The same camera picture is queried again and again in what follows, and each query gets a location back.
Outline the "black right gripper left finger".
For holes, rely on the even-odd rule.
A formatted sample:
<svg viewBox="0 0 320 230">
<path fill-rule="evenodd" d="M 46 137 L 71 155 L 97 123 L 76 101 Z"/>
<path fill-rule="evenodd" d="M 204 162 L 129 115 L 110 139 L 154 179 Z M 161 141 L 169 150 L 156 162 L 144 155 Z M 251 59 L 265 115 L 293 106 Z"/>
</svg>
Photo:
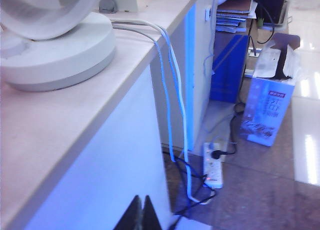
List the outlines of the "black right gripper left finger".
<svg viewBox="0 0 320 230">
<path fill-rule="evenodd" d="M 114 230 L 138 230 L 141 226 L 142 200 L 135 195 Z"/>
</svg>

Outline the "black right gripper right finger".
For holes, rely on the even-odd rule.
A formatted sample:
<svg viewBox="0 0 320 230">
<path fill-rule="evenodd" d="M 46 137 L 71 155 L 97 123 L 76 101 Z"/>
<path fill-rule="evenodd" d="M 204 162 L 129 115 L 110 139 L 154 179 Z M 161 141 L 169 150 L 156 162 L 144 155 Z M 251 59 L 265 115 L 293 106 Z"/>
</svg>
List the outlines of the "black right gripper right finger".
<svg viewBox="0 0 320 230">
<path fill-rule="evenodd" d="M 161 230 L 161 224 L 149 195 L 144 200 L 144 229 Z"/>
</svg>

